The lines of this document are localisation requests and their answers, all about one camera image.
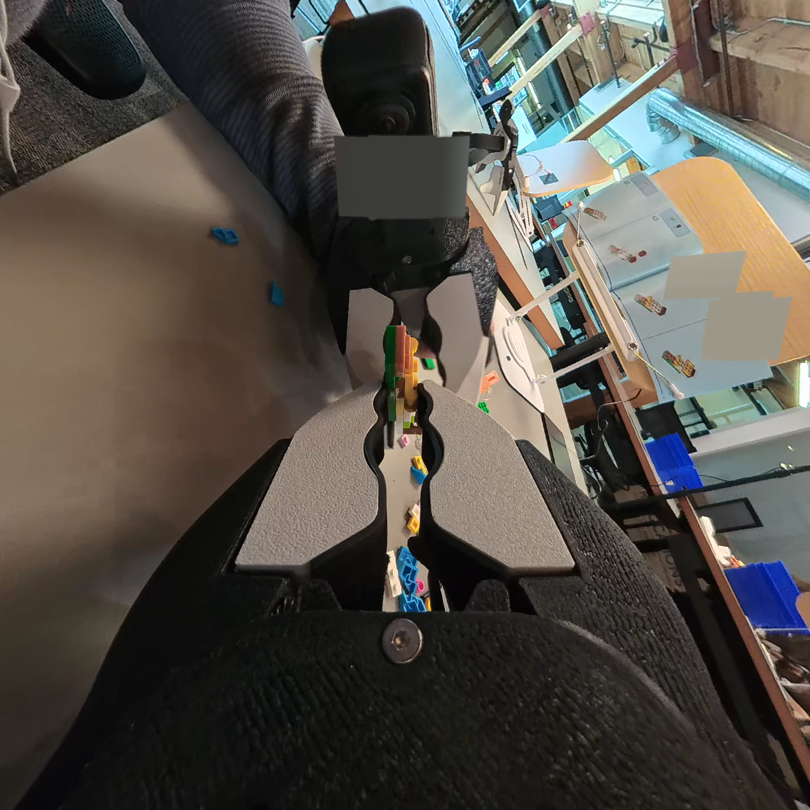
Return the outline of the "pile of colourful toy bricks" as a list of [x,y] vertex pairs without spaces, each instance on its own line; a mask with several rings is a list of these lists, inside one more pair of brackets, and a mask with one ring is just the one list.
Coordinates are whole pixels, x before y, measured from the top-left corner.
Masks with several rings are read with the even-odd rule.
[[409,548],[420,530],[421,484],[426,476],[421,436],[413,433],[395,440],[385,451],[381,471],[388,536],[382,608],[389,613],[443,610],[447,606],[443,589]]

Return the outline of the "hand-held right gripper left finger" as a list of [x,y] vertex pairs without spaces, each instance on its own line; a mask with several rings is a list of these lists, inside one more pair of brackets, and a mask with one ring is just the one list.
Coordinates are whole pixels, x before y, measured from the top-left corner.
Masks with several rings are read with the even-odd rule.
[[236,555],[237,571],[308,574],[356,546],[386,549],[381,394],[380,383],[353,390],[294,433]]

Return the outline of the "brick model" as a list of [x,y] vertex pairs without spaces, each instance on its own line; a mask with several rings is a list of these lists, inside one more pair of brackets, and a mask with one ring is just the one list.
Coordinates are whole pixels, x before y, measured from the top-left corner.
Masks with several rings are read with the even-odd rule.
[[422,371],[437,372],[433,356],[419,357],[419,342],[404,325],[386,327],[383,339],[389,444],[404,448],[421,433],[418,419]]

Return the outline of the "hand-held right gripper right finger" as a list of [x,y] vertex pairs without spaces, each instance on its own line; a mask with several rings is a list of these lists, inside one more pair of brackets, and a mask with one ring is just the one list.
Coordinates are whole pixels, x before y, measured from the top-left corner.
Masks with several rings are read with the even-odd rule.
[[422,385],[430,517],[451,543],[507,576],[565,574],[574,560],[512,434],[433,381]]

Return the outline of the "person's left forearm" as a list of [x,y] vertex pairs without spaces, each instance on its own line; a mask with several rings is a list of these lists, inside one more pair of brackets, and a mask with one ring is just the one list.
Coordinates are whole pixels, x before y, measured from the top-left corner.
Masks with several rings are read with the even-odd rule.
[[127,1],[168,77],[268,190],[314,258],[338,221],[342,134],[288,2]]

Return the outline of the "round wooden table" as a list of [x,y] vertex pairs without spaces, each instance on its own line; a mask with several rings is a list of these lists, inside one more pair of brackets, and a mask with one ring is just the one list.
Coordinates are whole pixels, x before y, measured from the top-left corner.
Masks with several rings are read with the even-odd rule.
[[808,359],[808,266],[734,168],[721,159],[701,157],[652,177],[697,233],[706,254],[746,254],[737,292],[791,298],[780,353],[772,364]]

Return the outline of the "white sheet with brick pictures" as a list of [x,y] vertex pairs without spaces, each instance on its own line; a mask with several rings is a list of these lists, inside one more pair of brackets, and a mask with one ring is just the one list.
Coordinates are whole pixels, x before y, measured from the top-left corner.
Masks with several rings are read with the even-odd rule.
[[764,358],[703,357],[710,304],[737,292],[745,253],[707,254],[653,177],[638,171],[603,187],[570,219],[661,401],[676,399],[673,388],[687,399],[770,376]]

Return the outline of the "black office chair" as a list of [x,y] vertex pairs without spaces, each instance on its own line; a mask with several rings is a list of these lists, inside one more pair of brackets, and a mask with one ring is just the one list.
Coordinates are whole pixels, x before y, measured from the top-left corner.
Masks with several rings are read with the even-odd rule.
[[591,395],[595,406],[605,404],[605,396],[600,384],[605,384],[599,359],[604,357],[603,351],[611,346],[611,341],[605,332],[569,347],[557,351],[550,357],[550,364],[555,373],[556,385],[559,390],[576,386]]

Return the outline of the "grey desk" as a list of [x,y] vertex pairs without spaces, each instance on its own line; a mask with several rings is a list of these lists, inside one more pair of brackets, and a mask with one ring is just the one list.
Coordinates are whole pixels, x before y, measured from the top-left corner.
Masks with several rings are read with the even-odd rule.
[[[213,239],[232,228],[238,246]],[[104,656],[127,679],[244,612],[199,607],[216,497],[350,390],[314,266],[190,105],[2,199],[2,808],[78,717]],[[283,307],[268,289],[283,290]]]

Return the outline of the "small pale round table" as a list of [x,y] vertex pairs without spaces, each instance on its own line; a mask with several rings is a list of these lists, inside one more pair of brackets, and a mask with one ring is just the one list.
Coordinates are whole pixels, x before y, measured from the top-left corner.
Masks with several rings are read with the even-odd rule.
[[518,156],[523,190],[540,198],[598,186],[613,180],[613,167],[588,141],[575,140]]

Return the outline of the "silver ventilation duct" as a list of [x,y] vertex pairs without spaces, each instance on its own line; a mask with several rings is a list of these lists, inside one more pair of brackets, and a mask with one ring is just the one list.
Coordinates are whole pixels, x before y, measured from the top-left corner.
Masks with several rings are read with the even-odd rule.
[[678,129],[809,201],[809,147],[795,138],[758,121],[696,107],[665,88],[649,94],[645,109],[651,131]]

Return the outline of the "dark green mesh object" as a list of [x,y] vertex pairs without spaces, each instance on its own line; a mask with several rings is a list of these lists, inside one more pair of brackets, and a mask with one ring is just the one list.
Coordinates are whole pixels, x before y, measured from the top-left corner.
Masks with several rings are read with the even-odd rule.
[[51,1],[24,43],[86,95],[119,100],[147,77],[139,49],[105,1]]

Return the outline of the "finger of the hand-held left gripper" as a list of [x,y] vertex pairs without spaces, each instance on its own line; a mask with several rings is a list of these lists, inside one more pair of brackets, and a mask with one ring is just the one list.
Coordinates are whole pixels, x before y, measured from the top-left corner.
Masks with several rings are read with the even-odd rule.
[[421,336],[435,356],[445,388],[463,400],[477,400],[489,335],[481,326],[471,275],[450,276],[427,294]]
[[386,370],[385,334],[401,321],[399,303],[374,289],[349,292],[346,365],[351,388],[381,384]]

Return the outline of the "blue storage bin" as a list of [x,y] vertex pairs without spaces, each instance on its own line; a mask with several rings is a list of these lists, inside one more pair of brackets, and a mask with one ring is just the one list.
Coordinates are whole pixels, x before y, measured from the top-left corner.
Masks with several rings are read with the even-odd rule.
[[678,433],[645,442],[645,450],[666,492],[697,490],[703,481]]
[[784,562],[760,562],[727,569],[726,579],[749,623],[770,633],[808,635],[796,600],[800,591]]

